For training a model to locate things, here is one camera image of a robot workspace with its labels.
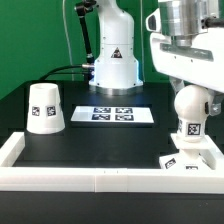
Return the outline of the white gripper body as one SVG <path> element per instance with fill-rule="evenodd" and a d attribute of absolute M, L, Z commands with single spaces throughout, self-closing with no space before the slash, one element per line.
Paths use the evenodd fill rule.
<path fill-rule="evenodd" d="M 190 48 L 177 47 L 170 37 L 152 33 L 150 47 L 158 72 L 224 93 L 224 28 L 197 35 Z"/>

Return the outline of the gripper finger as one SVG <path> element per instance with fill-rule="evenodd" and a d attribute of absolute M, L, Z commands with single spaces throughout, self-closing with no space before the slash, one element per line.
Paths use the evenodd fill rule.
<path fill-rule="evenodd" d="M 184 81 L 181 79 L 170 77 L 169 81 L 175 94 L 178 94 L 184 88 Z"/>
<path fill-rule="evenodd" d="M 205 105 L 205 111 L 210 116 L 217 116 L 221 113 L 222 95 L 211 93 Z"/>

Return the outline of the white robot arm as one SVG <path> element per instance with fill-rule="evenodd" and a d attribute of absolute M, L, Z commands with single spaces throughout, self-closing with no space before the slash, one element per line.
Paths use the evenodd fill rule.
<path fill-rule="evenodd" d="M 224 18 L 219 0 L 157 0 L 145 21 L 155 69 L 169 77 L 175 91 L 185 82 L 206 88 L 208 111 L 221 112 L 224 101 Z M 133 55 L 134 21 L 116 0 L 97 0 L 100 54 L 90 82 L 97 89 L 125 91 L 140 86 Z"/>

